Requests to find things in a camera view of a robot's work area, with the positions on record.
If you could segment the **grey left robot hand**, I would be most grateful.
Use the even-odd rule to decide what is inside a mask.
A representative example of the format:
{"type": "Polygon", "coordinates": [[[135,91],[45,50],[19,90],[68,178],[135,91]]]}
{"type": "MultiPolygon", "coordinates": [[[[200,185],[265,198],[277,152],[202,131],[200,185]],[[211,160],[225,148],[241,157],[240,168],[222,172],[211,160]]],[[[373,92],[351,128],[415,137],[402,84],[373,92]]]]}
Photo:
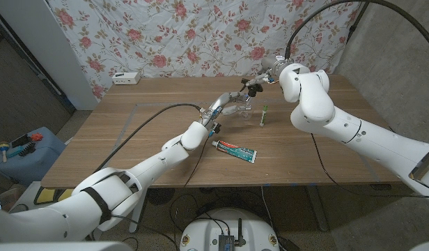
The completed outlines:
{"type": "Polygon", "coordinates": [[[249,101],[251,97],[246,93],[227,92],[216,99],[205,111],[202,112],[199,123],[209,128],[220,115],[228,116],[236,112],[251,109],[249,101]]]}

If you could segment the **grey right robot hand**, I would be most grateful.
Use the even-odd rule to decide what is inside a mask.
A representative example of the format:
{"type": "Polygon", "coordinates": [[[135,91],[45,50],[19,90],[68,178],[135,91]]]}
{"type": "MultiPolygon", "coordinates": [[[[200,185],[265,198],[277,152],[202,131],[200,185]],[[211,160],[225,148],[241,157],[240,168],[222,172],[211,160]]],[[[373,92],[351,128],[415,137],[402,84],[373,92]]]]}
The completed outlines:
{"type": "Polygon", "coordinates": [[[279,80],[281,71],[294,63],[292,59],[286,59],[284,56],[267,56],[261,60],[262,73],[257,77],[245,83],[246,87],[257,84],[274,84],[279,80]]]}

